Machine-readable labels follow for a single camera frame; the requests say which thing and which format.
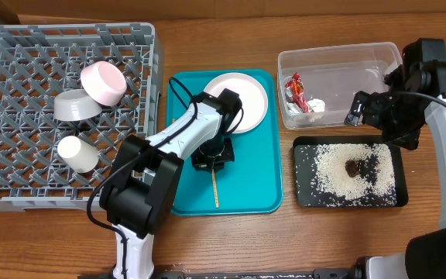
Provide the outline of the wooden chopstick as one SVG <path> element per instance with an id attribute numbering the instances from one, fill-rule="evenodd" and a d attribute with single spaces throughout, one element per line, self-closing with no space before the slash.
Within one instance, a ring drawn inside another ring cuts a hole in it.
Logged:
<path id="1" fill-rule="evenodd" d="M 217 186 L 216 175 L 215 175 L 214 170 L 212 170 L 212 172 L 211 172 L 211 179 L 212 179 L 212 184 L 213 184 L 215 207 L 219 208 L 218 186 Z"/>

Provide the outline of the large white round plate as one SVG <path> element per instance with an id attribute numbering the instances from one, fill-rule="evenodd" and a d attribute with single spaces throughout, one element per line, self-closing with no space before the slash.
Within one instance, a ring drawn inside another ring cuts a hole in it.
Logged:
<path id="1" fill-rule="evenodd" d="M 239 111 L 228 128 L 233 133 L 245 133 L 256 128 L 264 120 L 268 109 L 268 97 L 264 87 L 247 74 L 233 72 L 212 79 L 204 91 L 218 97 L 224 89 L 237 93 L 242 101 Z"/>

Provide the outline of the grey plastic dish rack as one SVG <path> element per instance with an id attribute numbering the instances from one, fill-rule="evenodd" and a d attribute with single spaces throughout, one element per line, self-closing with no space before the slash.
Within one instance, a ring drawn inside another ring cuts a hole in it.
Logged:
<path id="1" fill-rule="evenodd" d="M 83 121 L 55 119 L 55 97 L 81 88 L 81 71 L 98 61 L 125 75 L 122 100 Z M 0 25 L 0 211 L 85 208 L 122 141 L 156 131 L 163 62 L 147 22 Z M 93 170 L 75 172 L 58 155 L 66 136 L 98 150 Z"/>

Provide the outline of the brown food scrap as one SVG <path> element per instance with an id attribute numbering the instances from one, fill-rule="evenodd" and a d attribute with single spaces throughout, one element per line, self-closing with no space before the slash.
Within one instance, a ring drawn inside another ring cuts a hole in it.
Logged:
<path id="1" fill-rule="evenodd" d="M 345 170 L 349 177 L 360 175 L 361 163 L 358 160 L 347 160 L 345 162 Z"/>

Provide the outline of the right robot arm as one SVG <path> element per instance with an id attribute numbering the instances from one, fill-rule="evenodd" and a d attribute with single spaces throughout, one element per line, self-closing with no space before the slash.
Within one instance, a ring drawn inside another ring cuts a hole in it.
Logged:
<path id="1" fill-rule="evenodd" d="M 345 124 L 382 132 L 382 140 L 407 150 L 418 147 L 428 125 L 437 154 L 441 186 L 440 229 L 413 238 L 404 252 L 362 257 L 353 278 L 446 278 L 446 47 L 442 39 L 420 38 L 403 48 L 403 63 L 385 82 L 383 93 L 355 94 Z"/>

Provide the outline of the grey round bowl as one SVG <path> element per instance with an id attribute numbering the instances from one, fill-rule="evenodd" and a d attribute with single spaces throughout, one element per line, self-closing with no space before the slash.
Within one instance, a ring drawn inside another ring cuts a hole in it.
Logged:
<path id="1" fill-rule="evenodd" d="M 84 89 L 64 91 L 54 99 L 54 118 L 60 121 L 81 121 L 101 112 L 101 106 Z"/>

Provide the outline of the small pink bowl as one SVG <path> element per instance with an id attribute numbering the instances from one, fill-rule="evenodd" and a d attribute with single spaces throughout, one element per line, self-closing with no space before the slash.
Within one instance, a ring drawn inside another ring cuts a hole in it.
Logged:
<path id="1" fill-rule="evenodd" d="M 114 65 L 98 61 L 81 71 L 84 90 L 99 104 L 117 105 L 126 92 L 125 75 Z"/>

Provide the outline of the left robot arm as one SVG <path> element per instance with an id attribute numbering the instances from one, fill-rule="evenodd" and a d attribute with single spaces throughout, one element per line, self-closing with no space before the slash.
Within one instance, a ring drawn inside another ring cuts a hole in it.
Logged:
<path id="1" fill-rule="evenodd" d="M 243 113 L 229 89 L 214 97 L 191 97 L 187 111 L 162 132 L 122 142 L 109 176 L 93 194 L 115 233 L 113 278 L 149 278 L 154 271 L 153 237 L 170 213 L 186 160 L 197 171 L 215 173 L 235 159 L 229 126 Z"/>

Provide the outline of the white napkin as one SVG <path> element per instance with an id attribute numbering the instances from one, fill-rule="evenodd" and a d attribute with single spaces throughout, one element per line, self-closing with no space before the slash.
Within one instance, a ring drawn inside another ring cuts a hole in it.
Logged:
<path id="1" fill-rule="evenodd" d="M 286 96 L 286 102 L 287 102 L 287 106 L 289 107 L 289 110 L 292 113 L 304 113 L 301 111 L 300 107 L 294 102 L 293 96 L 292 96 L 292 91 L 288 87 L 288 82 L 285 84 L 285 96 Z M 313 98 L 312 96 L 307 95 L 305 88 L 304 88 L 304 97 L 306 98 L 307 103 L 310 106 L 310 112 L 308 112 L 308 113 L 316 113 L 316 112 L 324 112 L 325 111 L 325 102 L 323 100 L 320 100 L 319 98 Z"/>

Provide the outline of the red snack wrapper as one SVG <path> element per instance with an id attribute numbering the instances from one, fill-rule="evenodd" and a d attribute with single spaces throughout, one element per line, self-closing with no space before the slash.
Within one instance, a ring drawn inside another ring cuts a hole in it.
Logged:
<path id="1" fill-rule="evenodd" d="M 288 82 L 288 87 L 292 91 L 292 96 L 294 102 L 300 107 L 301 111 L 304 113 L 310 112 L 310 106 L 304 97 L 304 85 L 300 78 L 300 75 L 296 72 L 291 80 Z"/>

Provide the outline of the teal serving tray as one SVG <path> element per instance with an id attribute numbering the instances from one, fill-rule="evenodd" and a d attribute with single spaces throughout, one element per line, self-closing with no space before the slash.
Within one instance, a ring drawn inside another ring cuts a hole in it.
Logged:
<path id="1" fill-rule="evenodd" d="M 263 121 L 245 133 L 230 135 L 234 162 L 216 172 L 219 208 L 215 207 L 211 174 L 186 160 L 172 212 L 182 216 L 261 214 L 283 201 L 280 134 L 273 77 L 262 69 L 240 71 L 265 89 L 268 109 Z"/>

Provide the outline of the clear plastic waste bin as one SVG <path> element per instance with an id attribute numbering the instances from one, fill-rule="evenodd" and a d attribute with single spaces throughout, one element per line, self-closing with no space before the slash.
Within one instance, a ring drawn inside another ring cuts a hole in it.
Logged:
<path id="1" fill-rule="evenodd" d="M 278 56 L 277 94 L 288 129 L 342 126 L 358 91 L 384 92 L 384 77 L 402 64 L 394 43 L 361 43 L 283 51 Z M 292 103 L 286 87 L 297 74 L 304 98 L 323 105 L 322 112 L 304 112 Z"/>

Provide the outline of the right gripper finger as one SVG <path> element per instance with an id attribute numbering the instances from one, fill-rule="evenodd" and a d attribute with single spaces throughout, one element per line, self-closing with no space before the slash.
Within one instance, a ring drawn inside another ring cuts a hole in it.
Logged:
<path id="1" fill-rule="evenodd" d="M 348 110 L 348 114 L 345 117 L 344 124 L 349 126 L 357 126 L 362 117 L 362 110 L 364 103 L 366 102 L 366 93 L 357 92 L 354 95 L 352 105 Z"/>
<path id="2" fill-rule="evenodd" d="M 384 83 L 390 88 L 402 88 L 404 86 L 403 65 L 399 65 L 384 77 Z"/>

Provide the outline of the white paper cup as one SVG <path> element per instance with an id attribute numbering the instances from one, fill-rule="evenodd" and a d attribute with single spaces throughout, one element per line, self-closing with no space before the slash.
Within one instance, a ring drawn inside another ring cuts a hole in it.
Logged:
<path id="1" fill-rule="evenodd" d="M 87 173 L 98 163 L 98 150 L 76 136 L 66 136 L 57 145 L 58 155 L 75 172 Z"/>

